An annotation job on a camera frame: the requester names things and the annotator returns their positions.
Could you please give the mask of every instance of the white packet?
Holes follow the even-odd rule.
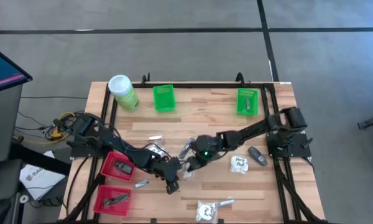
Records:
[[[231,157],[231,172],[245,174],[249,170],[249,163],[246,157],[234,154]]]
[[[166,149],[160,146],[159,144],[157,144],[156,142],[148,144],[145,148],[151,150],[152,152],[156,152],[161,157],[166,155]]]
[[[202,202],[198,201],[198,209],[196,209],[197,223],[212,223],[218,222],[218,206],[216,202]]]
[[[165,142],[166,142],[164,136],[162,136],[162,135],[149,136],[147,138],[147,140],[150,141],[150,142],[157,143],[157,144],[165,144]]]

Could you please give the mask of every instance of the green label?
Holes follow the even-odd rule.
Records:
[[[136,95],[133,87],[131,87],[128,94],[124,96],[114,96],[114,98],[125,111],[134,111],[139,105],[138,96]]]

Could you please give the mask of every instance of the green basket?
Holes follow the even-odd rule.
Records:
[[[173,85],[154,87],[155,110],[158,112],[173,111],[175,109]]]
[[[239,115],[254,116],[259,114],[259,94],[257,90],[237,89],[237,113]]]

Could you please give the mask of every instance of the monitor screen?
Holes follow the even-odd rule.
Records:
[[[25,83],[31,79],[29,74],[0,53],[0,90]]]

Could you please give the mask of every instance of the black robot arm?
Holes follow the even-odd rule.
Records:
[[[216,136],[198,136],[192,149],[195,156],[187,159],[190,163],[188,171],[204,167],[211,161],[219,159],[219,152],[236,150],[248,139],[268,132],[279,132],[284,139],[292,133],[304,130],[307,127],[299,108],[286,108],[279,113],[269,115],[262,121],[250,125],[240,131],[223,131]]]
[[[97,151],[108,151],[111,148],[126,155],[129,160],[140,170],[160,177],[167,183],[168,194],[178,190],[177,171],[181,163],[177,157],[161,157],[156,152],[145,148],[136,148],[121,139],[116,129],[105,127],[99,118],[93,114],[81,114],[72,127],[65,126],[59,120],[54,123],[62,129],[75,135],[75,141],[67,142],[71,147],[89,147]]]

